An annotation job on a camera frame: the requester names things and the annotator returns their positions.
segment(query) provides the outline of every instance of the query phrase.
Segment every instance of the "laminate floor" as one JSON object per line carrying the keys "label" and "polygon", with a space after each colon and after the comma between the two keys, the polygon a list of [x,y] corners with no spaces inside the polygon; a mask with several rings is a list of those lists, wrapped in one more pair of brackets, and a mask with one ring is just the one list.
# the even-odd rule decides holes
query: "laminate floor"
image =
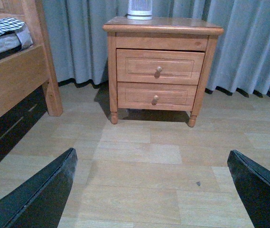
{"label": "laminate floor", "polygon": [[69,147],[78,154],[60,228],[251,228],[227,167],[237,149],[270,169],[270,98],[205,94],[186,112],[119,110],[106,84],[60,87],[61,117],[45,114],[0,163],[0,199]]}

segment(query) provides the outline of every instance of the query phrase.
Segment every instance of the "gray curtain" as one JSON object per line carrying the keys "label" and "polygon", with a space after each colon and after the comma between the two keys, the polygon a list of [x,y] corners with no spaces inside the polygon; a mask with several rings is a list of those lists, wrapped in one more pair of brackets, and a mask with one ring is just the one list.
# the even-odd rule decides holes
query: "gray curtain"
{"label": "gray curtain", "polygon": [[[127,13],[127,0],[43,0],[58,81],[107,77],[102,25]],[[153,0],[154,17],[204,19],[220,25],[207,88],[270,91],[270,0]]]}

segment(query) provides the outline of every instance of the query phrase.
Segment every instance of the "white device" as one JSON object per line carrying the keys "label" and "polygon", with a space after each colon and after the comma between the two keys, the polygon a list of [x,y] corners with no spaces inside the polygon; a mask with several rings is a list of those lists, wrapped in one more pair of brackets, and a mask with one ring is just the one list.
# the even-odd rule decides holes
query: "white device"
{"label": "white device", "polygon": [[129,0],[128,19],[151,20],[153,0]]}

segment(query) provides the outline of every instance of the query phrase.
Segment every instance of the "wooden knob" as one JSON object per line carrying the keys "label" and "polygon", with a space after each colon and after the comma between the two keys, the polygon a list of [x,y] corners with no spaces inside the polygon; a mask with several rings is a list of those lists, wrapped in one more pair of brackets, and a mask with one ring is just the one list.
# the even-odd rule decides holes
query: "wooden knob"
{"label": "wooden knob", "polygon": [[160,66],[157,67],[157,71],[158,71],[158,72],[161,72],[161,71],[162,71],[162,67],[160,67]]}
{"label": "wooden knob", "polygon": [[155,96],[154,96],[154,100],[155,100],[155,101],[158,101],[158,100],[159,100],[159,96],[158,96],[158,95],[155,95]]}

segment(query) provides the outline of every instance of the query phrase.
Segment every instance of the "nightstand top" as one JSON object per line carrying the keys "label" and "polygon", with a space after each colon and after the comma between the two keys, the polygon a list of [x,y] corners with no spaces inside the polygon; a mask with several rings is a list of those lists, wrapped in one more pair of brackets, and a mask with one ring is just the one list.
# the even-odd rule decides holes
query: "nightstand top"
{"label": "nightstand top", "polygon": [[190,18],[156,18],[152,20],[131,20],[115,17],[103,25],[107,32],[173,33],[193,35],[223,34],[223,28],[204,20]]}

